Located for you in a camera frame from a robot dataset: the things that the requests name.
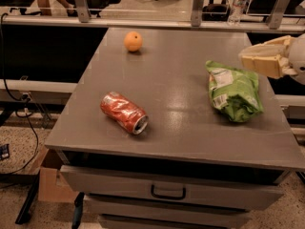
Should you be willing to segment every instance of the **green bag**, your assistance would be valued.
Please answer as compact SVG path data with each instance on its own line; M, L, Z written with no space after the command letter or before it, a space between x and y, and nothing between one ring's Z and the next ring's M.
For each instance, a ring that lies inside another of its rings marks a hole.
M263 113L257 73L213 61L207 61L206 68L210 74L209 97L214 108L233 122L245 122Z

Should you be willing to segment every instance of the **soda can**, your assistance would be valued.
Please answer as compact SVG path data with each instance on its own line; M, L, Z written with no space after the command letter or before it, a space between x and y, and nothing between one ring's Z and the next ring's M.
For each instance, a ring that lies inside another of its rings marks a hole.
M116 92L106 94L100 108L105 115L115 119L128 133L138 135L148 124L149 118L145 111Z

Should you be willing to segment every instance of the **cardboard box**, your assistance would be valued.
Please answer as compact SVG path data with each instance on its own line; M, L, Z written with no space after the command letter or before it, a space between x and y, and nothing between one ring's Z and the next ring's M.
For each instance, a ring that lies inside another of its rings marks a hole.
M59 169L62 160L54 150L48 150L40 167L38 200L74 203L79 192L73 191Z

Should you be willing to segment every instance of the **drawer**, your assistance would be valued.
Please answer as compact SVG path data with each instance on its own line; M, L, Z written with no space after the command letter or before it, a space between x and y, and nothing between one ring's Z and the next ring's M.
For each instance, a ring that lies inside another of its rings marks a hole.
M152 219L136 219L110 215L99 216L98 221L103 228L108 229L223 229L223 227L218 226L186 224Z
M239 228L249 220L246 212L182 203L108 196L85 196L84 201L90 212L99 215L229 228Z
M245 210L264 210L283 193L278 187L189 177L72 167L61 173L74 191Z

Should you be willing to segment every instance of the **gray tabletop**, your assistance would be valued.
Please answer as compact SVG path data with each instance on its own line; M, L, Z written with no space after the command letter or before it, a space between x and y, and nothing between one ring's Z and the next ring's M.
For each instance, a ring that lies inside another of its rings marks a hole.
M261 76L264 114L243 124L216 112L208 97L205 62L241 67L245 33L137 30L140 52L128 52L131 29L109 29L47 139L55 150L166 158L270 169L305 170L305 158ZM130 135L99 104L110 91L142 107L149 125Z

